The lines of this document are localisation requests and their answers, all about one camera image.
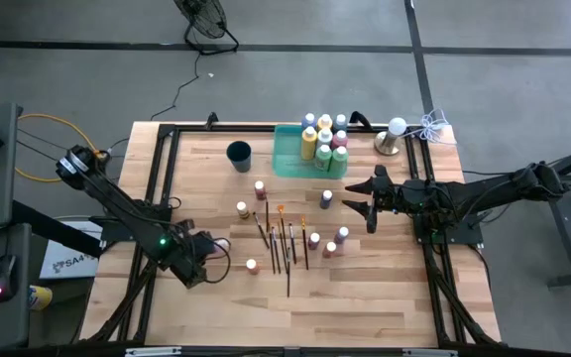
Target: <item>yellow paint bottle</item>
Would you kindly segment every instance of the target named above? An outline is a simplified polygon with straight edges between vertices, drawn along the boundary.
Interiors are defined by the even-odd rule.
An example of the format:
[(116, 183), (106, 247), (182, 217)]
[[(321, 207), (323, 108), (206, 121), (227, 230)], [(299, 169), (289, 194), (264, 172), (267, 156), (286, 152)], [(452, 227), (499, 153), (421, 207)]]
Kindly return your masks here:
[(307, 127), (301, 134), (301, 158), (303, 160), (314, 159), (314, 152), (316, 151), (316, 130), (312, 127)]
[(329, 114), (323, 114), (320, 118), (318, 118), (318, 122), (316, 122), (316, 130), (321, 131), (323, 129), (332, 130), (332, 118)]

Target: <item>gray concrete floor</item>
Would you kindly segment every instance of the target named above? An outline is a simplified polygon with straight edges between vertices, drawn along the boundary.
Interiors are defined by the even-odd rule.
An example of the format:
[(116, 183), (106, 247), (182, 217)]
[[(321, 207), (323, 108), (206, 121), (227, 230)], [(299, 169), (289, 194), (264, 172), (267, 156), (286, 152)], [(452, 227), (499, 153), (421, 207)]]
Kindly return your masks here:
[[(230, 30), (244, 44), (409, 45), (401, 0), (228, 0)], [(569, 0), (415, 0), (426, 46), (571, 48)], [(186, 22), (168, 0), (0, 0), (0, 38), (181, 41)], [(194, 53), (0, 50), (0, 101), (55, 114), (99, 147), (166, 107), (192, 76)], [(199, 62), (201, 78), (162, 120), (297, 120), (359, 110), (374, 121), (422, 114), (411, 55), (238, 53)], [(465, 169), (503, 171), (571, 152), (571, 58), (428, 56), (433, 100), (453, 124)], [(54, 123), (20, 126), (69, 146)], [(51, 155), (55, 148), (20, 137)], [(20, 148), (19, 167), (53, 177), (54, 164)], [(118, 175), (120, 163), (110, 171)], [(17, 199), (51, 214), (100, 206), (63, 184), (17, 178)], [(483, 228), (504, 341), (571, 352), (571, 288), (545, 282), (569, 272), (546, 204), (519, 202)], [(82, 299), (56, 308), (44, 337), (67, 341)]]

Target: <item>paint bottle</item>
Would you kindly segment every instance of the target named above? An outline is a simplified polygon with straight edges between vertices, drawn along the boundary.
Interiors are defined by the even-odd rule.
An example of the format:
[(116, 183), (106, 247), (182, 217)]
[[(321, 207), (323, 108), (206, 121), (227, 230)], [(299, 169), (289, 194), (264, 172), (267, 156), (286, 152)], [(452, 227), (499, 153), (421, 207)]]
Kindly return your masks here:
[(316, 138), (316, 149), (320, 148), (321, 145), (332, 145), (332, 131), (329, 129), (323, 129), (318, 132), (318, 138)]
[(318, 118), (318, 122), (316, 123), (316, 131), (320, 132), (323, 129), (329, 129), (331, 133), (332, 118), (330, 118), (329, 114), (323, 114), (320, 118)]
[(332, 150), (338, 148), (339, 146), (344, 146), (347, 148), (347, 133), (344, 130), (339, 130), (332, 138)]
[(49, 288), (30, 285), (28, 291), (28, 307), (39, 311), (46, 308), (52, 302), (53, 293)]
[(347, 131), (347, 118), (343, 114), (338, 114), (334, 124), (332, 124), (332, 131), (337, 133), (339, 130)]
[(301, 135), (301, 158), (303, 160), (314, 159), (314, 152), (316, 151), (316, 130), (312, 127), (307, 127), (303, 130)]
[(248, 211), (248, 207), (246, 207), (245, 202), (237, 202), (237, 213), (241, 219), (250, 217), (250, 212)]
[(255, 196), (258, 200), (266, 199), (266, 187), (262, 181), (255, 182)]
[(336, 252), (336, 243), (327, 242), (325, 249), (323, 249), (323, 258), (331, 258)]
[(314, 117), (312, 113), (307, 113), (303, 120), (301, 120), (301, 130), (305, 130), (305, 128), (310, 126), (316, 129), (316, 117)]
[(250, 275), (258, 275), (259, 274), (259, 264), (254, 259), (249, 259), (246, 261), (246, 269)]
[(323, 209), (327, 209), (329, 208), (329, 204), (332, 201), (332, 191), (329, 189), (326, 189), (323, 191), (323, 194), (321, 194), (321, 208)]
[(341, 227), (334, 236), (334, 243), (343, 244), (348, 235), (349, 235), (349, 229), (347, 229), (347, 227)]
[(318, 233), (312, 233), (309, 235), (309, 238), (307, 238), (307, 248), (309, 248), (309, 250), (316, 250), (320, 242), (321, 236), (318, 235)]
[(317, 169), (327, 172), (329, 170), (329, 163), (332, 161), (332, 151), (327, 145), (321, 145), (316, 149), (316, 157), (314, 158), (314, 165)]
[(332, 162), (329, 164), (329, 172), (334, 176), (342, 176), (347, 171), (347, 149), (345, 147), (338, 147), (332, 153)]

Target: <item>electric fan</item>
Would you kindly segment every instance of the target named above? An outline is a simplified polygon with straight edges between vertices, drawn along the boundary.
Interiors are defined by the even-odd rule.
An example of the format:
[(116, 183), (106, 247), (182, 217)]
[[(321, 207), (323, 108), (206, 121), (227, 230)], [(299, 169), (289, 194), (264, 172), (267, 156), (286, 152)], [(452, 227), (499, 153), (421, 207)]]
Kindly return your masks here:
[[(188, 20), (188, 27), (184, 32), (184, 41), (203, 56), (237, 52), (239, 42), (226, 28), (226, 15), (219, 0), (173, 0), (182, 15)], [(199, 31), (209, 39), (220, 39), (224, 34), (235, 42), (231, 49), (205, 51), (200, 44), (194, 44), (188, 39), (191, 29)]]

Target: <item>black cup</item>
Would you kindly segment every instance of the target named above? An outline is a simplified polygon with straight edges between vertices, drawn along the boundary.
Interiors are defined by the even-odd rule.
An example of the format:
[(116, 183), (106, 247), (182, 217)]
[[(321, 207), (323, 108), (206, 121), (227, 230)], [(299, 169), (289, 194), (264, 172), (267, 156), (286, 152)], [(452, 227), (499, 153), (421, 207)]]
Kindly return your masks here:
[(246, 142), (234, 142), (226, 149), (226, 156), (235, 170), (246, 173), (250, 169), (250, 145)]

